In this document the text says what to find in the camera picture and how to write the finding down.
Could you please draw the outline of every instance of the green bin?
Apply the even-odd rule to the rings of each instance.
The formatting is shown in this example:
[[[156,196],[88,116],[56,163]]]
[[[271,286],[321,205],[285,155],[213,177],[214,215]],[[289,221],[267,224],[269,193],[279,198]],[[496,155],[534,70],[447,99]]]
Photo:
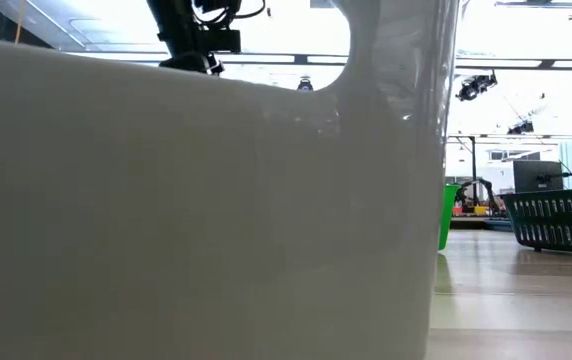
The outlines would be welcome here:
[[[453,217],[453,204],[455,203],[455,194],[459,189],[459,185],[446,185],[444,187],[444,204],[442,209],[441,227],[439,228],[439,247],[438,250],[444,250],[446,241],[448,240],[448,229],[450,229],[450,219]]]

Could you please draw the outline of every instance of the tile floor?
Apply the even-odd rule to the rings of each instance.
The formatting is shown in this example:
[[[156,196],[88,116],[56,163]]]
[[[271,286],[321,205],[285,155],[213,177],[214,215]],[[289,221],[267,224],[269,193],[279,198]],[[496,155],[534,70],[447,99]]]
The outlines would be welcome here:
[[[535,253],[510,233],[451,231],[426,359],[572,359],[572,254]]]

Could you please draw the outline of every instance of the ceiling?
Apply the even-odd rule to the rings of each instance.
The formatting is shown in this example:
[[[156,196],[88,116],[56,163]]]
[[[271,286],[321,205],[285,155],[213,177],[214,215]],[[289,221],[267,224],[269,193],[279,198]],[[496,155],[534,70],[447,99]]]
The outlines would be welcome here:
[[[146,0],[26,1],[25,27],[60,51],[165,57]],[[0,11],[15,19],[18,3],[0,0]],[[248,13],[261,0],[242,4],[240,12]],[[270,17],[264,12],[233,23],[242,31],[243,51],[348,54],[350,32],[343,15],[335,8],[310,5],[310,0],[267,0]],[[461,5],[459,56],[572,59],[572,8],[504,7],[495,0],[462,0]],[[302,76],[310,76],[320,89],[340,73],[341,66],[227,65],[224,76],[290,89]],[[505,134],[528,118],[538,133],[572,134],[572,71],[498,71],[497,76],[499,85],[475,101],[453,98],[449,132]],[[460,82],[455,79],[455,91]]]

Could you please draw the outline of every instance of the white container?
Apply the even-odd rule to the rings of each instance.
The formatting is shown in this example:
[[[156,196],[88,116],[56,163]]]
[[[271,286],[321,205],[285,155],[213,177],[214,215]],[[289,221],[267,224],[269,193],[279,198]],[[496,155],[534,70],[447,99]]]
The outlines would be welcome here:
[[[422,359],[457,1],[315,93],[0,43],[0,359]]]

